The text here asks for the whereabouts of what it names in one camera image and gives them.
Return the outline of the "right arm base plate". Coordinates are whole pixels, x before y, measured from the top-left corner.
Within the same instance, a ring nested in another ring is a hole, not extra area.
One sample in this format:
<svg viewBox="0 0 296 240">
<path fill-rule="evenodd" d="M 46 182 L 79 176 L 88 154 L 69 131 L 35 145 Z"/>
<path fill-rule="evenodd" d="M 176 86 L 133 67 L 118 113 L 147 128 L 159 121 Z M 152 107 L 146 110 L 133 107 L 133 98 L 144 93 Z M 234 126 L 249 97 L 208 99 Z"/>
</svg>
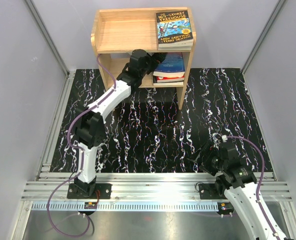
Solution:
<svg viewBox="0 0 296 240">
<path fill-rule="evenodd" d="M 194 186 L 201 200 L 223 200 L 226 197 L 219 194 L 214 183 L 197 182 Z"/>
</svg>

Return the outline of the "purple 117-storey treehouse book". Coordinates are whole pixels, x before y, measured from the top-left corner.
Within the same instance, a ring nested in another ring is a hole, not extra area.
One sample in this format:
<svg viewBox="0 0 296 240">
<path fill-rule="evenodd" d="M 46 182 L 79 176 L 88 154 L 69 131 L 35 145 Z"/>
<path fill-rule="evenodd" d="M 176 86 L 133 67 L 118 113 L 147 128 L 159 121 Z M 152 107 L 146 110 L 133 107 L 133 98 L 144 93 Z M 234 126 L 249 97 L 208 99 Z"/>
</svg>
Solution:
<svg viewBox="0 0 296 240">
<path fill-rule="evenodd" d="M 170 43 L 159 43 L 157 49 L 159 51 L 190 51 L 194 44 L 193 40 L 187 41 L 177 41 L 177 42 L 170 42 Z"/>
</svg>

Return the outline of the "light wooden bookshelf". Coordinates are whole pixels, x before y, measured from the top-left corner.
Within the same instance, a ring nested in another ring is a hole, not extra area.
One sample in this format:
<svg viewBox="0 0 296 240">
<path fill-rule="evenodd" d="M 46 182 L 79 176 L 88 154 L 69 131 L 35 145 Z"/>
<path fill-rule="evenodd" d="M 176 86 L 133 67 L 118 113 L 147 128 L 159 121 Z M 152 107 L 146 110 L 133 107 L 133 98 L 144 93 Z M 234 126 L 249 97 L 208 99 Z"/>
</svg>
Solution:
<svg viewBox="0 0 296 240">
<path fill-rule="evenodd" d="M 191 33 L 196 35 L 189 7 L 100 9 L 96 12 L 90 36 L 99 72 L 106 90 L 118 82 L 125 93 L 152 88 L 153 71 L 167 49 L 158 47 L 156 14 L 188 13 Z"/>
</svg>

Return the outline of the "red 13-storey treehouse book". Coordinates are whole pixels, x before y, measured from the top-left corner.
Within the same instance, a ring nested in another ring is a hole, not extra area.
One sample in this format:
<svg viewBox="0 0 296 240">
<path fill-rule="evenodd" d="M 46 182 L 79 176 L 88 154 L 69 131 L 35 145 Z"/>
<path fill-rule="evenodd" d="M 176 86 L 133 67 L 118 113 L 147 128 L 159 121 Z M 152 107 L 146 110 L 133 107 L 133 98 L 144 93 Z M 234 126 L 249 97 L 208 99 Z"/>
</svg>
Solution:
<svg viewBox="0 0 296 240">
<path fill-rule="evenodd" d="M 155 82 L 156 83 L 177 83 L 177 82 L 183 82 L 185 77 L 162 77 L 162 76 L 155 76 Z"/>
</svg>

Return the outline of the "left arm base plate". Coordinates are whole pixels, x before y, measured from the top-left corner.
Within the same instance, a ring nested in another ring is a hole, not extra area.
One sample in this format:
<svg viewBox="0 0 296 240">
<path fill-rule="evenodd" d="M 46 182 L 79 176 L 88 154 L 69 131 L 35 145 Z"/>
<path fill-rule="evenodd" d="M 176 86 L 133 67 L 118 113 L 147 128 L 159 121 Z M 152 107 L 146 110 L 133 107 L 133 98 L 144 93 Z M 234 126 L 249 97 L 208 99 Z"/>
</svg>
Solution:
<svg viewBox="0 0 296 240">
<path fill-rule="evenodd" d="M 68 199 L 97 199 L 109 200 L 112 193 L 112 184 L 110 183 L 95 183 L 88 190 L 84 191 L 71 183 L 68 187 Z"/>
</svg>

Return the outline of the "blue sunset cover book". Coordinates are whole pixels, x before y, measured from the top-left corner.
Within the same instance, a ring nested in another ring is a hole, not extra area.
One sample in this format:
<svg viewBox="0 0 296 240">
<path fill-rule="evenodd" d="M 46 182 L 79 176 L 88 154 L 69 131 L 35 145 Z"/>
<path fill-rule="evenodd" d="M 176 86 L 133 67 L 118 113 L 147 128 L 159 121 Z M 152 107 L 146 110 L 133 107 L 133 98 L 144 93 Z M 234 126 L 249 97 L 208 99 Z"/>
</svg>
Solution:
<svg viewBox="0 0 296 240">
<path fill-rule="evenodd" d="M 153 71 L 156 77 L 178 78 L 185 74 L 185 63 L 182 52 L 169 52 L 162 63 Z"/>
</svg>

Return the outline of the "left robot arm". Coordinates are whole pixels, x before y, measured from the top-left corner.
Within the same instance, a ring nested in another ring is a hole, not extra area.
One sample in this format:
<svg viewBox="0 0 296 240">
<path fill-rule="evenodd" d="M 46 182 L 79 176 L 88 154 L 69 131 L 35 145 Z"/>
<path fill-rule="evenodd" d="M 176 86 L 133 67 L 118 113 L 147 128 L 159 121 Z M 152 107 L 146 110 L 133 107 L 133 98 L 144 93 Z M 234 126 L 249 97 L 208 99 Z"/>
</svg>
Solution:
<svg viewBox="0 0 296 240">
<path fill-rule="evenodd" d="M 98 148 L 107 137 L 105 120 L 119 103 L 138 89 L 144 76 L 153 72 L 165 58 L 166 53 L 150 55 L 142 49 L 134 50 L 122 72 L 112 79 L 112 87 L 95 102 L 79 108 L 79 114 L 67 133 L 68 142 L 71 135 L 76 137 L 77 144 L 71 147 L 79 153 L 78 170 L 71 178 L 67 193 L 69 199 L 110 198 L 111 194 L 104 193 L 104 190 L 110 191 L 111 184 L 96 184 L 95 169 Z"/>
</svg>

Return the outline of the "grey-blue dark cover book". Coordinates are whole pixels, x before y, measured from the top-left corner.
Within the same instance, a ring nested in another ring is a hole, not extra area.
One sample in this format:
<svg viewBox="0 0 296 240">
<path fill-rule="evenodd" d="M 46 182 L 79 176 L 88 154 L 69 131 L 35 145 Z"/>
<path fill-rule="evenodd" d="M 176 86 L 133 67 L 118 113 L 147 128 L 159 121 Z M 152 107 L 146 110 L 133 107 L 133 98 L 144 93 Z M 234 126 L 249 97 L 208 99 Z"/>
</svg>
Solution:
<svg viewBox="0 0 296 240">
<path fill-rule="evenodd" d="M 184 81 L 182 82 L 168 82 L 168 83 L 157 83 L 155 80 L 155 76 L 153 77 L 153 85 L 154 86 L 170 86 L 170 85 L 180 85 L 182 86 L 184 84 Z"/>
</svg>

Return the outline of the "aluminium mounting rail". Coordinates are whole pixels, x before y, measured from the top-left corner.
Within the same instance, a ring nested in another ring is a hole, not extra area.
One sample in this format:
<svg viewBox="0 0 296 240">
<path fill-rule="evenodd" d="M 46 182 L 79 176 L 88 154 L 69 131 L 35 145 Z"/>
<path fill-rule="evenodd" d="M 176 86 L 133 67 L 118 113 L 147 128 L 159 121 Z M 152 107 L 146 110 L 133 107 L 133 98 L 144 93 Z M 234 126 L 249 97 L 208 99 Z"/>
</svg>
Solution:
<svg viewBox="0 0 296 240">
<path fill-rule="evenodd" d="M 35 181 L 28 181 L 21 199 L 45 201 L 55 191 L 53 200 L 66 199 L 69 173 L 41 173 Z M 97 183 L 111 184 L 112 202 L 194 202 L 200 195 L 195 184 L 213 183 L 208 173 L 99 173 Z"/>
</svg>

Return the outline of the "black 169-storey treehouse book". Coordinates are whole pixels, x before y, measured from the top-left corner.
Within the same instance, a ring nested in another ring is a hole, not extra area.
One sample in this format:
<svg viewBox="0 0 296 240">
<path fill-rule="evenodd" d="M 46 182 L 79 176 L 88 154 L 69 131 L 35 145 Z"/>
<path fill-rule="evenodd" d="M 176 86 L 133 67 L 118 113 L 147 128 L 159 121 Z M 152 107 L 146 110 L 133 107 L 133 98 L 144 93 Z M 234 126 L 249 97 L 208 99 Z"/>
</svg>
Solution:
<svg viewBox="0 0 296 240">
<path fill-rule="evenodd" d="M 192 25 L 187 10 L 156 13 L 157 45 L 194 41 Z"/>
</svg>

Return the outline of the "black marble pattern mat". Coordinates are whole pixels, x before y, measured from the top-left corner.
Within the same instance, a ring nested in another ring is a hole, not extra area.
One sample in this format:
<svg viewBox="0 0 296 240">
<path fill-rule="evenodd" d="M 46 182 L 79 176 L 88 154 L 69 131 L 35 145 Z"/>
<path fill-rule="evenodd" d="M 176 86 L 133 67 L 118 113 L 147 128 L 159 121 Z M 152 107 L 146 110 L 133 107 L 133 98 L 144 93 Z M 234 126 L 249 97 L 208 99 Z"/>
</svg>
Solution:
<svg viewBox="0 0 296 240">
<path fill-rule="evenodd" d="M 203 144 L 233 136 L 242 161 L 272 172 L 267 148 L 241 71 L 190 70 L 182 108 L 175 88 L 140 88 L 106 118 L 98 173 L 196 173 L 188 160 Z"/>
</svg>

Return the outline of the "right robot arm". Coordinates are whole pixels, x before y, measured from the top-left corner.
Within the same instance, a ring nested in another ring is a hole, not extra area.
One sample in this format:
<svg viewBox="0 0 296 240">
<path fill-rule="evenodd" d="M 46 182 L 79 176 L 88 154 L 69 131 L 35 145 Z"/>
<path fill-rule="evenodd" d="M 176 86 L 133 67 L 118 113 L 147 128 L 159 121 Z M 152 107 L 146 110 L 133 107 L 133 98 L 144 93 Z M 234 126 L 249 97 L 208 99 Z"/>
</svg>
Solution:
<svg viewBox="0 0 296 240">
<path fill-rule="evenodd" d="M 231 203 L 251 240 L 288 239 L 262 197 L 262 181 L 242 163 L 234 143 L 221 142 L 218 147 L 205 143 L 189 160 L 216 177 L 216 196 Z"/>
</svg>

